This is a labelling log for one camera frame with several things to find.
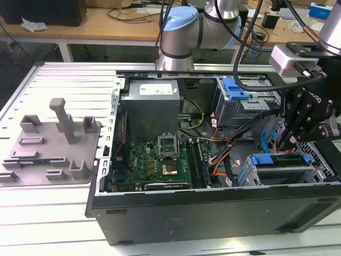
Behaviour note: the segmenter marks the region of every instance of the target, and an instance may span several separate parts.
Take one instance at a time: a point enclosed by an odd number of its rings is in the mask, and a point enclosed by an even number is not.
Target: white label
[[[33,162],[18,162],[18,164],[33,164]]]
[[[141,84],[140,95],[172,95],[171,84]]]
[[[226,177],[225,182],[226,182],[226,184],[227,184],[229,187],[232,187],[233,183],[232,183],[232,181],[231,181],[228,177]]]
[[[212,119],[212,127],[217,128],[217,120]]]
[[[236,160],[236,162],[231,165],[231,167],[237,167],[237,166],[240,166],[240,161],[239,160]]]

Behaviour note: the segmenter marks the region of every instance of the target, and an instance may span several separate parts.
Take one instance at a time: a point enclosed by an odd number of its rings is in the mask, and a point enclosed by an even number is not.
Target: table leg
[[[58,43],[60,53],[62,54],[64,62],[73,62],[74,59],[72,57],[70,45],[67,42],[60,42]]]

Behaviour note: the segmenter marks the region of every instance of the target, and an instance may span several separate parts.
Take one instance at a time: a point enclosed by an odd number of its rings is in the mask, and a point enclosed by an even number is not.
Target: green motherboard
[[[210,144],[201,141],[203,159],[207,162],[212,156]],[[177,145],[178,154],[173,158],[160,159],[158,142],[133,142],[129,152],[129,166],[125,174],[125,182],[116,183],[114,191],[137,191],[146,183],[185,182],[192,188],[191,170],[185,141]],[[163,142],[161,153],[173,152],[174,141]]]

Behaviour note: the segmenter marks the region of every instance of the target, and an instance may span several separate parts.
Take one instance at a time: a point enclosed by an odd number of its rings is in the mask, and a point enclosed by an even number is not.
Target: blue cable
[[[269,133],[269,134],[271,134],[272,136],[274,136],[275,139],[278,138],[278,135],[277,135],[277,133],[275,133],[275,132],[273,132],[273,131],[264,131],[264,132],[262,132],[262,134],[261,134],[262,146],[263,146],[263,148],[264,148],[264,151],[268,154],[268,153],[270,153],[270,150],[269,150],[269,148],[267,147],[267,144],[266,144],[266,142],[265,142],[265,135],[266,135],[267,133]]]

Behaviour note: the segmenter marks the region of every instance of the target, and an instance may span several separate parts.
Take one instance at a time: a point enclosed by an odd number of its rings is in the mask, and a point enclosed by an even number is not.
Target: black box
[[[21,24],[23,17],[47,25],[77,27],[86,15],[85,0],[0,0],[0,15],[7,24]]]
[[[262,26],[264,28],[274,29],[276,27],[278,19],[279,19],[278,15],[272,15],[272,14],[266,13],[266,14],[264,14]]]

